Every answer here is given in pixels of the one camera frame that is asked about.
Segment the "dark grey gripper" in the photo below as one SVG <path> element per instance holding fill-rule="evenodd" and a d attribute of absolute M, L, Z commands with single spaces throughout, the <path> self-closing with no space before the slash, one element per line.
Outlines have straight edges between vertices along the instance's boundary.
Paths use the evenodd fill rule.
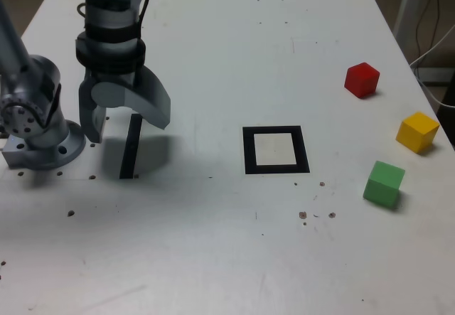
<path fill-rule="evenodd" d="M 106 108 L 116 107 L 128 107 L 159 129 L 171 120 L 171 99 L 147 67 L 123 75 L 87 69 L 79 87 L 79 115 L 82 131 L 91 142 L 102 142 Z"/>

